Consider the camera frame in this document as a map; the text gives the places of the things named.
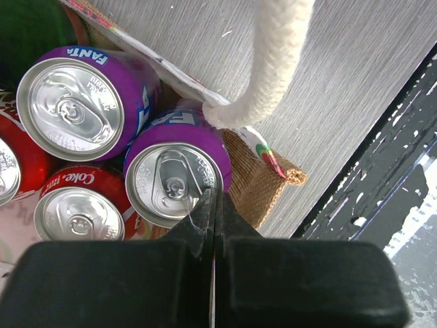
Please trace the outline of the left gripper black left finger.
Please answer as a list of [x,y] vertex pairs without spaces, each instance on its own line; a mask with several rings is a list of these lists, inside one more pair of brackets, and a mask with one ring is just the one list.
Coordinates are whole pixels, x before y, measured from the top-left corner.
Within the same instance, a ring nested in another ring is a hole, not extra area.
[[209,327],[217,193],[154,241],[49,241],[19,259],[2,327]]

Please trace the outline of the green glass bottle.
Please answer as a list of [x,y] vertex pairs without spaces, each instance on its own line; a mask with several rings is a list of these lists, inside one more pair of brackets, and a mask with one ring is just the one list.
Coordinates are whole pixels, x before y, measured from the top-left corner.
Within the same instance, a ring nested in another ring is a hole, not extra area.
[[22,76],[45,53],[78,39],[58,1],[1,2],[1,89],[16,90]]

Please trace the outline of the purple Fanta can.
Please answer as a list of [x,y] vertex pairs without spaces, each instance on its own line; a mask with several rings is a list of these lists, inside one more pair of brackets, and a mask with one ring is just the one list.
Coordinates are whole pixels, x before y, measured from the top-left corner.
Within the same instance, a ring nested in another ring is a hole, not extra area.
[[28,135],[67,161],[122,153],[158,106],[162,82],[142,57],[90,46],[63,46],[23,75],[16,106]]

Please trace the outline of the red cola can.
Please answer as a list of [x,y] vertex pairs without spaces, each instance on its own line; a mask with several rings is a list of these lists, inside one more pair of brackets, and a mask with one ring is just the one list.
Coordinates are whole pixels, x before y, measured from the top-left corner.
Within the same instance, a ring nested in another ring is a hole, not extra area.
[[28,136],[17,117],[1,112],[1,205],[32,196],[60,165]]
[[102,163],[55,172],[42,187],[33,220],[43,241],[129,240],[141,225],[121,171]]

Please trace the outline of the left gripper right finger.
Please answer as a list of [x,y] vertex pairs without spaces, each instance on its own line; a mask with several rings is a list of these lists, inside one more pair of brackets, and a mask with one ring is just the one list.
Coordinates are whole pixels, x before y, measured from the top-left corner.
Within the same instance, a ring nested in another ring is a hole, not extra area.
[[217,327],[405,327],[391,261],[371,243],[264,238],[228,195],[215,219]]

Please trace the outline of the brown canvas tote bag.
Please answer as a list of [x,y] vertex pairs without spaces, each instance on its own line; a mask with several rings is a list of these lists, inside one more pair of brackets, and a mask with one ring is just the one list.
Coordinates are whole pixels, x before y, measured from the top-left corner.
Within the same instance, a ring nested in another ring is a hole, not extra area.
[[[155,53],[118,27],[88,1],[62,1],[62,5],[82,18],[91,29],[91,40],[110,49],[141,55],[153,65],[167,87],[180,96],[204,100],[212,105],[229,101],[208,89],[199,80]],[[300,186],[307,180],[301,168],[272,150],[252,127],[225,131],[225,145],[231,157],[231,200],[254,228],[265,222],[287,186]],[[1,281],[4,282],[24,250],[38,242],[33,226],[33,210],[39,193],[1,207]]]

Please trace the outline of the purple soda can front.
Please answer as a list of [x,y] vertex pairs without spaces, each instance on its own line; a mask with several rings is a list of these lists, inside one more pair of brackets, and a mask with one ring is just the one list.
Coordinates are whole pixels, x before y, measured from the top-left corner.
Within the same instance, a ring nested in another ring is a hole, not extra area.
[[178,107],[158,115],[124,160],[128,200],[141,217],[162,228],[191,213],[206,189],[228,192],[231,180],[222,134],[198,109]]

